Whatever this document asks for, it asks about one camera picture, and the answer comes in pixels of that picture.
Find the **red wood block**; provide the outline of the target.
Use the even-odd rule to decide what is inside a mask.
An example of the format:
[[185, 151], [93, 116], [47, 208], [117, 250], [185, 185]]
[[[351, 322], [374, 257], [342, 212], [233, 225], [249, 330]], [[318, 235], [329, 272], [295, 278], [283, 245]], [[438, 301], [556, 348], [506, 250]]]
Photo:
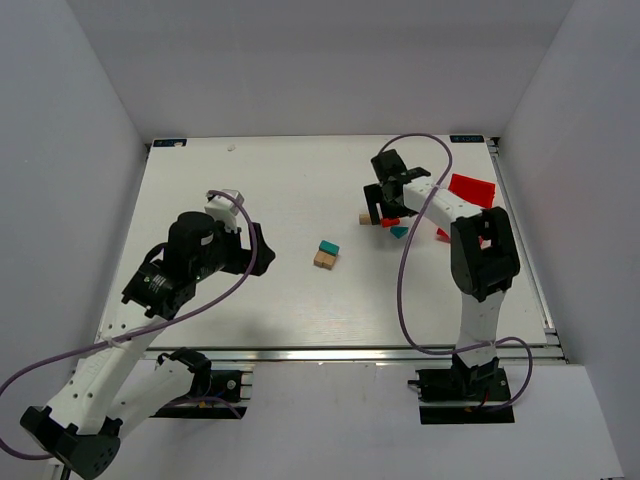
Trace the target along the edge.
[[390, 228], [390, 227], [394, 227], [400, 224], [400, 219], [399, 218], [382, 218], [380, 220], [380, 225], [383, 228]]

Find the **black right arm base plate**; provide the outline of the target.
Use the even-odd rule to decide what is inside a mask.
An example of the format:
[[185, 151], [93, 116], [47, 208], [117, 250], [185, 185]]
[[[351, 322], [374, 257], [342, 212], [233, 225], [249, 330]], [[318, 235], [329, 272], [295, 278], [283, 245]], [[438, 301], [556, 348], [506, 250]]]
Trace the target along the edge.
[[497, 375], [464, 393], [454, 384], [452, 371], [422, 369], [407, 381], [418, 396], [422, 425], [499, 425], [513, 424], [512, 406], [499, 408], [511, 399], [511, 391], [503, 368]]

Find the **natural wood block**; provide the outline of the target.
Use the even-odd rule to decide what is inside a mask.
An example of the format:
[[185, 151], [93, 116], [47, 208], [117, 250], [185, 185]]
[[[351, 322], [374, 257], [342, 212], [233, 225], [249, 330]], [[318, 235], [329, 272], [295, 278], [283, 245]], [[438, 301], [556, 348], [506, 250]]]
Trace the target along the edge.
[[331, 254], [324, 254], [324, 258], [322, 261], [322, 267], [327, 270], [332, 270], [337, 261], [337, 257]]
[[328, 266], [328, 255], [323, 251], [318, 251], [313, 259], [313, 264], [319, 268], [325, 268]]

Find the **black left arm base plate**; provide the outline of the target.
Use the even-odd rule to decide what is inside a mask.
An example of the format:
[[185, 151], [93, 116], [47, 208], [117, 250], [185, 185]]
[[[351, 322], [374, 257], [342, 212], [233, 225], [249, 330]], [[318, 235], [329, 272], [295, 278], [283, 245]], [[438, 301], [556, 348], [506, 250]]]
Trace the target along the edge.
[[212, 370], [209, 391], [194, 401], [180, 397], [161, 408], [154, 418], [189, 420], [241, 420], [252, 396], [253, 372]]

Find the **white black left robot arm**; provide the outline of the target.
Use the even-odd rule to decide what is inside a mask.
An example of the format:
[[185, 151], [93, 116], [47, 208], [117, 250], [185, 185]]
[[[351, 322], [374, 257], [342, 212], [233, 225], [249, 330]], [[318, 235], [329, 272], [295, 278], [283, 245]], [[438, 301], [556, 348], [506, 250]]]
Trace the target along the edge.
[[211, 362], [187, 347], [163, 354], [156, 370], [129, 392], [121, 390], [149, 345], [197, 285], [223, 272], [263, 275], [275, 258], [259, 223], [249, 225], [249, 248], [239, 229], [204, 212], [180, 214], [166, 241], [151, 248], [122, 292], [141, 316], [113, 323], [115, 339], [86, 357], [68, 383], [44, 406], [29, 407], [21, 426], [40, 447], [83, 479], [99, 477], [124, 438], [167, 405], [199, 402], [213, 393]]

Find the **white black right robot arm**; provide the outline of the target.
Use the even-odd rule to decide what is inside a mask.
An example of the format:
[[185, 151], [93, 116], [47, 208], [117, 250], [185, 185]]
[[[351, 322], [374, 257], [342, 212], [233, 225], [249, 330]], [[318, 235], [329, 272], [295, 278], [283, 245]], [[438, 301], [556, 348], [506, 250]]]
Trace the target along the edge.
[[377, 182], [364, 187], [371, 222], [416, 216], [445, 232], [450, 270], [461, 292], [461, 322], [451, 367], [414, 383], [426, 401], [483, 401], [497, 380], [499, 313], [520, 272], [509, 216], [502, 207], [482, 208], [441, 189], [422, 167], [407, 168], [394, 150], [371, 160]]

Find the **red plastic bin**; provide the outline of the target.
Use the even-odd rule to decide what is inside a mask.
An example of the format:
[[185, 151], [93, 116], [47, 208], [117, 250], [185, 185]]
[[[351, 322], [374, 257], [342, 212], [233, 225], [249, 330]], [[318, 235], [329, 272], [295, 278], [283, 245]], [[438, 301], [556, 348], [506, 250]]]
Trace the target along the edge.
[[453, 173], [447, 190], [482, 209], [489, 209], [494, 206], [496, 195], [496, 185], [494, 183]]

